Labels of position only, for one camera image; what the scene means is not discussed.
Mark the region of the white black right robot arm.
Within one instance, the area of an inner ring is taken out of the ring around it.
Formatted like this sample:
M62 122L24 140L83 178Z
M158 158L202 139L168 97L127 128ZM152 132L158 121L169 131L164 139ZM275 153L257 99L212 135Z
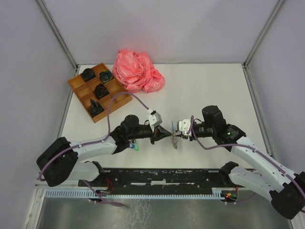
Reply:
M209 147L210 150L225 148L254 169L250 172L235 162L226 163L219 174L219 182L223 186L235 184L253 191L267 199L286 219L304 213L304 172L298 174L261 152L244 131L226 122L218 106L207 106L202 109L202 114L203 122L199 124L194 117L177 123L181 137L190 141L211 137L216 145Z

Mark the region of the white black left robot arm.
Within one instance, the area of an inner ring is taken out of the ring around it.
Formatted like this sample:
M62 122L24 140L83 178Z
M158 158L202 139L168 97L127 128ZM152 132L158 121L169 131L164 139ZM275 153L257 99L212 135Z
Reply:
M40 169L39 180L55 187L67 180L86 180L95 186L105 182L102 166L94 157L114 155L130 147L132 140L148 138L151 144L170 137L154 114L149 119L153 124L140 124L135 115L128 115L108 136L87 141L56 139L36 160Z

